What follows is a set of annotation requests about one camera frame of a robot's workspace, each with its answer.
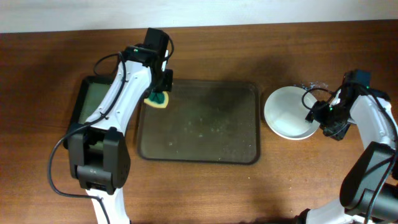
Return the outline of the green and yellow sponge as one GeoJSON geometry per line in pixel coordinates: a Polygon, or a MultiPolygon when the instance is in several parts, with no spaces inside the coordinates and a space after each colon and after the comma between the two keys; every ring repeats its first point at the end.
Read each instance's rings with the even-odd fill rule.
{"type": "Polygon", "coordinates": [[[160,93],[151,93],[144,99],[144,103],[150,107],[164,109],[169,103],[169,95],[166,91],[160,93]]]}

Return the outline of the pale grey plate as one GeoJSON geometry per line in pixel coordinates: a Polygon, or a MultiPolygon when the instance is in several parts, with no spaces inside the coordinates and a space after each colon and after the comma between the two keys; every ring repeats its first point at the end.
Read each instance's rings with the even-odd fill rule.
{"type": "Polygon", "coordinates": [[[289,140],[302,140],[313,135],[320,126],[317,121],[305,118],[310,112],[302,104],[305,90],[285,86],[272,92],[264,105],[264,118],[273,132],[289,140]]]}

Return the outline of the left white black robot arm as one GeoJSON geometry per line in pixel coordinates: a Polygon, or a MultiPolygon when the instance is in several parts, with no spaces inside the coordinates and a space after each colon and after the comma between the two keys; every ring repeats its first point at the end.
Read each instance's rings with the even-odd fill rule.
{"type": "Polygon", "coordinates": [[[118,52],[115,78],[83,124],[73,124],[67,139],[70,171],[95,208],[98,223],[130,223],[123,197],[131,160],[126,145],[129,120],[141,98],[172,89],[166,64],[174,43],[149,28],[143,43],[118,52]]]}

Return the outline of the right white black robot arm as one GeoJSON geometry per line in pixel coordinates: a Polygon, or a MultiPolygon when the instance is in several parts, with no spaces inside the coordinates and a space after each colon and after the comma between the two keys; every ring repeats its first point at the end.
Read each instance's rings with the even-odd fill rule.
{"type": "Polygon", "coordinates": [[[340,141],[358,127],[364,152],[340,188],[340,197],[320,208],[306,209],[294,223],[397,223],[397,123],[387,93],[370,87],[364,70],[345,73],[326,101],[308,107],[306,121],[319,122],[323,135],[340,141]]]}

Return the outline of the small black tray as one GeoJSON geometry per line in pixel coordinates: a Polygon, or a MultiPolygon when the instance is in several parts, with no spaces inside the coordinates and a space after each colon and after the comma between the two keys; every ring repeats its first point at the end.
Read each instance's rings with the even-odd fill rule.
{"type": "Polygon", "coordinates": [[[67,133],[75,124],[85,124],[86,119],[102,102],[112,82],[110,77],[101,76],[88,76],[82,80],[67,133]]]}

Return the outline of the large brown serving tray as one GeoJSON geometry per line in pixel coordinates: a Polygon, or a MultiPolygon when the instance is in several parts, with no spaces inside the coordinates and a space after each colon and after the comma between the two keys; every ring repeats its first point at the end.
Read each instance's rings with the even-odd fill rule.
{"type": "Polygon", "coordinates": [[[261,155],[251,82],[176,80],[165,108],[143,104],[137,152],[147,160],[251,165],[261,155]]]}

